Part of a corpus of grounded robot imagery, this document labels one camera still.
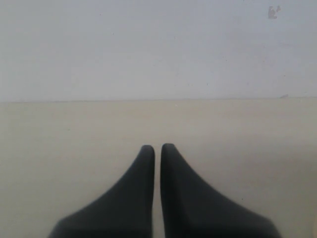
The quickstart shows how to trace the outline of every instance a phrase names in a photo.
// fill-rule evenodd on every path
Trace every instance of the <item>white wall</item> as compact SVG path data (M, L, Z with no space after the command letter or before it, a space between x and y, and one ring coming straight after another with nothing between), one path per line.
M317 96L316 8L1 0L0 101Z

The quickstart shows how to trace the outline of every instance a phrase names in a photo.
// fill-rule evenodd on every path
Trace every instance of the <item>beige floor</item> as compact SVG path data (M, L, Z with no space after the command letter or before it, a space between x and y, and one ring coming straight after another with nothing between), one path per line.
M317 99L0 104L0 236L44 238L124 173L143 144L190 165L285 238L312 238ZM154 237L162 238L159 177Z

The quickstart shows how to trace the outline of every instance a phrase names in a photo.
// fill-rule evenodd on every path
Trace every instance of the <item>wall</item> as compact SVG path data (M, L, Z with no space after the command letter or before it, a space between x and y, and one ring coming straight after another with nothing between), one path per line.
M317 96L316 7L2 0L0 101Z

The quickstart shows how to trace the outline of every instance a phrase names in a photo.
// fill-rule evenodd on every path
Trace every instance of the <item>floor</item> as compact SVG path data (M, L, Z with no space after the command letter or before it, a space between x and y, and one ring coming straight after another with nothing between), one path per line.
M159 158L171 142L208 183L269 217L283 237L312 238L316 122L317 99L0 104L1 237L46 237L151 144L154 238L163 238Z

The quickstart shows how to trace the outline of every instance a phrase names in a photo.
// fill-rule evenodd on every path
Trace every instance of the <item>black object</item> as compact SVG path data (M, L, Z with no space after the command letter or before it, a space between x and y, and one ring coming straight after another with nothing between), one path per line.
M161 153L160 192L166 238L280 238L268 219L209 186L173 144Z
M98 200L62 219L49 238L151 238L155 155L145 145Z

